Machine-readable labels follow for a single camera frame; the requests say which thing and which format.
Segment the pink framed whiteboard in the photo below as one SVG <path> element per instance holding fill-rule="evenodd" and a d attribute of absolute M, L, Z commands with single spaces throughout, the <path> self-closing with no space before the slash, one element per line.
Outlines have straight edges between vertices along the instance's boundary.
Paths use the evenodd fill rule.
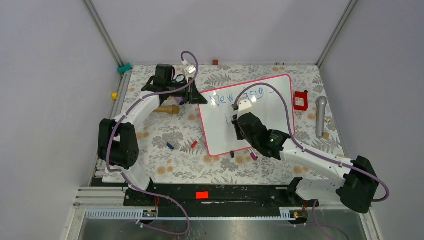
<path fill-rule="evenodd" d="M 288 133 L 295 129 L 292 79 L 288 74 L 234 83 L 201 92 L 208 101 L 199 105 L 207 151 L 211 156 L 249 148 L 246 140 L 237 140 L 231 123 L 236 97 L 248 100 L 252 113 L 268 129 Z"/>

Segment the blue marker cap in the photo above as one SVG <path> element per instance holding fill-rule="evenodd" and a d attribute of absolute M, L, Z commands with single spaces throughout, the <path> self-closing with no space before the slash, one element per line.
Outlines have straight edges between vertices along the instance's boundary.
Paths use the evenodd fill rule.
<path fill-rule="evenodd" d="M 166 144 L 171 150 L 174 150 L 175 148 L 168 142 L 167 144 Z"/>

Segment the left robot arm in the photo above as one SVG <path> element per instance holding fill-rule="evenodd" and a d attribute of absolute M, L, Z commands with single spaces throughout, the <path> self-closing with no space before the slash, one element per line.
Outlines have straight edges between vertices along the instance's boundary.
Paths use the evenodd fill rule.
<path fill-rule="evenodd" d="M 99 124 L 97 155 L 106 162 L 108 172 L 119 173 L 128 186 L 136 190 L 136 199 L 144 206 L 152 204 L 155 192 L 149 188 L 151 179 L 138 163 L 137 128 L 169 97 L 181 98 L 185 104 L 205 105 L 207 100 L 197 90 L 197 67 L 183 62 L 183 79 L 177 81 L 175 68 L 158 64 L 155 74 L 142 87 L 139 99 L 128 110 Z"/>

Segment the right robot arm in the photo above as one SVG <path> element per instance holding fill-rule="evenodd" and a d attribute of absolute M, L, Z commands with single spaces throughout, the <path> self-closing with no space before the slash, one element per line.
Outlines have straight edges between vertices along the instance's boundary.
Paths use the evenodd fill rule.
<path fill-rule="evenodd" d="M 233 115 L 231 123 L 236 138 L 247 141 L 261 155 L 302 165 L 326 178 L 316 183 L 295 177 L 286 193 L 291 205 L 299 206 L 304 201 L 312 200 L 340 201 L 354 212 L 369 212 L 380 183 L 367 158 L 340 158 L 317 149 L 308 149 L 288 133 L 267 129 L 251 112 L 242 116 Z"/>

